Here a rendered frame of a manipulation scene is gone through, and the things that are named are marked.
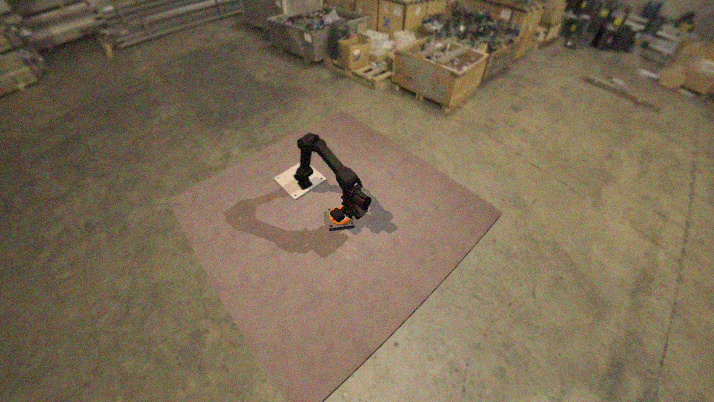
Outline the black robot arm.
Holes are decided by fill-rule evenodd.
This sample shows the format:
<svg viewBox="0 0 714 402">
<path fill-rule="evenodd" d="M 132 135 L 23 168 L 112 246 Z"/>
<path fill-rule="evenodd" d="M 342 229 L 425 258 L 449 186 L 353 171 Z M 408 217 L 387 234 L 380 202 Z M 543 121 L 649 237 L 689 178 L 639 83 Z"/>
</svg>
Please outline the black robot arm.
<svg viewBox="0 0 714 402">
<path fill-rule="evenodd" d="M 298 148 L 301 150 L 301 161 L 294 178 L 299 181 L 299 187 L 304 190 L 313 184 L 309 176 L 313 174 L 310 167 L 311 152 L 317 152 L 330 169 L 335 173 L 336 181 L 342 188 L 343 198 L 355 203 L 350 205 L 348 212 L 352 213 L 356 219 L 360 219 L 368 212 L 371 198 L 361 192 L 363 187 L 361 180 L 355 172 L 344 166 L 334 153 L 326 146 L 326 143 L 319 139 L 319 135 L 308 133 L 297 140 Z M 357 183 L 356 186 L 354 184 Z"/>
</svg>

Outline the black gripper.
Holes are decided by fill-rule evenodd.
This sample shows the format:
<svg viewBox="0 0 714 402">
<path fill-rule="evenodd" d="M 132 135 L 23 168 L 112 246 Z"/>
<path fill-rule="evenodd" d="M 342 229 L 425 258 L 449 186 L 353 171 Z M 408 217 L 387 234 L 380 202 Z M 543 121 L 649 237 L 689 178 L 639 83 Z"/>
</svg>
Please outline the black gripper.
<svg viewBox="0 0 714 402">
<path fill-rule="evenodd" d="M 343 205 L 343 207 L 340 209 L 335 208 L 332 211 L 330 211 L 330 216 L 337 222 L 341 222 L 345 218 L 345 215 L 348 216 L 350 219 L 353 216 L 352 213 L 348 212 L 348 209 L 349 209 L 350 205 L 352 205 L 352 204 L 354 205 L 355 203 L 353 203 L 352 200 L 351 201 L 345 200 L 343 198 L 343 196 L 341 196 L 341 198 L 343 199 L 343 202 L 341 203 Z"/>
</svg>

